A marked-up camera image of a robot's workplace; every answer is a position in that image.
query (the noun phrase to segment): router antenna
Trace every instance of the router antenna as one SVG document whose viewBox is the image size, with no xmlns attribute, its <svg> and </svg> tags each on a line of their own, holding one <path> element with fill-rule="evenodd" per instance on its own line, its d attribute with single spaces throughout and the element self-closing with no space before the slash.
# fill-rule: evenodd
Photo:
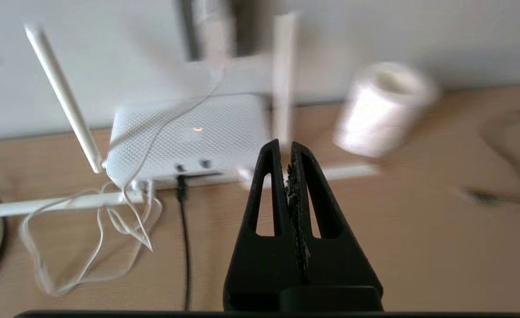
<svg viewBox="0 0 520 318">
<path fill-rule="evenodd" d="M 297 38 L 297 14 L 291 12 L 274 19 L 274 74 L 272 112 L 274 138 L 280 141 L 280 149 L 289 150 L 294 139 L 294 67 Z"/>
<path fill-rule="evenodd" d="M 54 93 L 56 93 L 56 97 L 58 97 L 62 108 L 64 108 L 66 117 L 68 117 L 68 121 L 70 121 L 74 129 L 74 133 L 82 146 L 89 165 L 91 165 L 91 169 L 95 173 L 101 173 L 103 171 L 101 153 L 99 153 L 95 140 L 85 124 L 82 112 L 74 99 L 74 95 L 58 64 L 58 60 L 56 60 L 50 43 L 48 43 L 48 39 L 44 35 L 44 31 L 41 28 L 32 26 L 25 26 L 24 30 L 34 49 L 34 53 L 36 53 L 36 57 L 38 57 L 44 69 L 44 73 L 48 77 L 48 81 L 50 81 L 50 85 L 52 85 L 52 89 L 54 89 Z"/>
</svg>

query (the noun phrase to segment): wooden surface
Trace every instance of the wooden surface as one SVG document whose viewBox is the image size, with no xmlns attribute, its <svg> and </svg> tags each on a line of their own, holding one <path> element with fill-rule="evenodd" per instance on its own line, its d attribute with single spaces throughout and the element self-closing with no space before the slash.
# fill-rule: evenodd
<svg viewBox="0 0 520 318">
<path fill-rule="evenodd" d="M 403 147 L 377 161 L 381 174 L 330 182 L 384 286 L 386 310 L 520 311 L 520 206 L 480 207 L 457 193 L 460 186 L 475 186 L 520 195 L 520 181 L 478 136 L 486 119 L 512 109 L 520 109 L 520 87 L 450 93 Z M 336 106 L 297 110 L 296 139 L 307 141 L 322 165 L 345 158 L 322 141 L 330 136 L 336 111 Z M 327 133 L 310 133 L 312 127 Z M 108 139 L 108 131 L 96 132 L 101 149 Z M 506 142 L 520 157 L 520 125 L 509 130 Z M 71 135 L 0 141 L 4 201 L 66 196 L 104 182 L 104 175 L 93 175 Z M 248 193 L 227 184 L 192 188 L 188 195 L 192 310 L 221 310 Z M 269 191 L 263 195 L 259 232 L 269 233 Z M 155 252 L 144 251 L 122 278 L 80 286 L 63 298 L 36 285 L 30 257 L 16 235 L 19 219 L 12 219 L 0 266 L 0 317 L 42 309 L 181 310 L 179 212 L 173 192 L 159 197 L 166 209 L 152 234 Z M 41 217 L 32 230 L 59 280 L 77 270 L 97 241 L 93 212 Z M 107 233 L 102 269 L 123 264 L 132 246 L 112 228 Z"/>
</svg>

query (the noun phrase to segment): cable plug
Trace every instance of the cable plug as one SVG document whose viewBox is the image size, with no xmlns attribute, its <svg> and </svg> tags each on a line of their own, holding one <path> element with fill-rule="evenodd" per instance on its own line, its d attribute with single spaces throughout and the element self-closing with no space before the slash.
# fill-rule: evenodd
<svg viewBox="0 0 520 318">
<path fill-rule="evenodd" d="M 183 203 L 185 201 L 185 192 L 187 188 L 187 184 L 185 183 L 185 175 L 177 176 L 177 192 L 176 199 L 179 203 Z"/>
</svg>

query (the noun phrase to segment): white paper roll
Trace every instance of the white paper roll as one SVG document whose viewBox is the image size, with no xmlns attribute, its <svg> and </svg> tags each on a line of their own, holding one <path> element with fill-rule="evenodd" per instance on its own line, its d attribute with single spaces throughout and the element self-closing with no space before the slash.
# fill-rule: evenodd
<svg viewBox="0 0 520 318">
<path fill-rule="evenodd" d="M 357 155 L 381 157 L 402 143 L 438 96 L 433 81 L 417 70 L 389 62 L 372 65 L 351 89 L 334 142 Z"/>
</svg>

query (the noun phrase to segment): router vent pattern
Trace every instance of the router vent pattern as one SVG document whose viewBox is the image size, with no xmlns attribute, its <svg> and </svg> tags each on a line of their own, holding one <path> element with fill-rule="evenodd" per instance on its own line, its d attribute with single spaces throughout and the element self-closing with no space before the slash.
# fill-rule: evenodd
<svg viewBox="0 0 520 318">
<path fill-rule="evenodd" d="M 123 185 L 138 167 L 161 125 L 197 101 L 155 103 L 117 113 L 107 157 L 109 177 Z M 262 98 L 254 95 L 212 97 L 160 131 L 136 179 L 177 175 L 176 165 L 183 165 L 188 174 L 254 168 L 258 152 L 268 140 Z M 202 167 L 203 160 L 209 160 L 211 167 Z"/>
</svg>

